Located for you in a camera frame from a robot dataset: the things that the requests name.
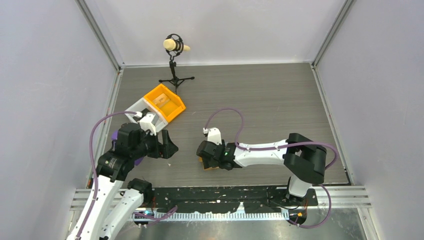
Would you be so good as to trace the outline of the orange leather card holder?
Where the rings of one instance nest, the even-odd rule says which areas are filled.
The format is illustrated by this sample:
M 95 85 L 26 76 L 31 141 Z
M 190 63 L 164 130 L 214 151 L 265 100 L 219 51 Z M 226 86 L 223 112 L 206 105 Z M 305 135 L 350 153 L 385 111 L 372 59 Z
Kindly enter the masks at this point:
M 199 157 L 198 160 L 202 164 L 202 167 L 205 171 L 219 168 L 218 166 L 211 166 L 208 161 L 204 161 L 201 157 Z

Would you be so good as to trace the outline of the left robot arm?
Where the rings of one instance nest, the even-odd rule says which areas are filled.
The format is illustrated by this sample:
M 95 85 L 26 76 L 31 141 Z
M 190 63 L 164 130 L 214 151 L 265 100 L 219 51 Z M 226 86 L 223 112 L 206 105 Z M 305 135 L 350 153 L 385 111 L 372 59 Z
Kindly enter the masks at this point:
M 154 199 L 152 184 L 134 178 L 129 181 L 119 203 L 111 207 L 136 162 L 145 157 L 169 159 L 178 150 L 167 129 L 151 133 L 137 123 L 123 124 L 116 131 L 111 149 L 97 161 L 90 195 L 67 239 L 115 239 L 136 209 L 148 207 Z

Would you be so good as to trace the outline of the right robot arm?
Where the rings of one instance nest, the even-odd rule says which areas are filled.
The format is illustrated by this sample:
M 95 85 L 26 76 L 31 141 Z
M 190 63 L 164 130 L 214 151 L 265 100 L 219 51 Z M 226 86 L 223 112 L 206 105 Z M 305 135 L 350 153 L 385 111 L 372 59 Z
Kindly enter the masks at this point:
M 200 143 L 196 155 L 203 168 L 232 170 L 253 165 L 285 166 L 292 172 L 284 194 L 288 206 L 299 205 L 312 185 L 324 182 L 327 150 L 309 145 L 310 139 L 298 133 L 288 139 L 262 144 L 218 142 L 215 137 Z

